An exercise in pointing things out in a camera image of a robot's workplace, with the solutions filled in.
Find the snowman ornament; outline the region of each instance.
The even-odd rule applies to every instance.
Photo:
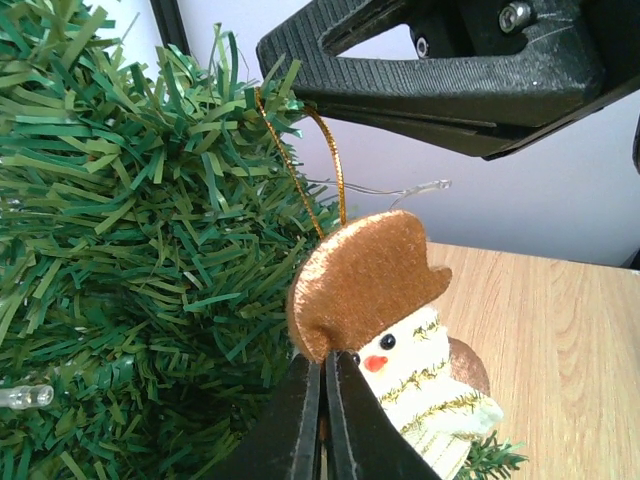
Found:
[[[431,305],[451,276],[429,267],[420,220],[395,210],[324,239],[287,303],[296,349],[318,363],[351,352],[391,423],[443,480],[503,418],[481,359],[448,336]]]

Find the metal bolt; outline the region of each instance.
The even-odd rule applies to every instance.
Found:
[[[419,37],[416,41],[416,52],[418,53],[418,57],[427,58],[429,57],[429,42],[424,37]]]
[[[516,33],[531,22],[531,7],[525,2],[511,2],[500,11],[498,23],[504,33]]]

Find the snowman's eye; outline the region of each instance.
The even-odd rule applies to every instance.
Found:
[[[391,350],[396,346],[396,337],[387,333],[384,337],[380,339],[380,348],[383,350]]]

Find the wooden table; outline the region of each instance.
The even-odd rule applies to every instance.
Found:
[[[526,443],[514,480],[640,479],[640,275],[429,248],[453,270],[442,322],[483,359],[500,438]]]

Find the brown hat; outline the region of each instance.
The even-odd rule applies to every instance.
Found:
[[[359,350],[450,282],[449,268],[429,268],[416,216],[364,217],[324,239],[302,265],[289,292],[289,332],[303,355],[321,363],[331,350]]]

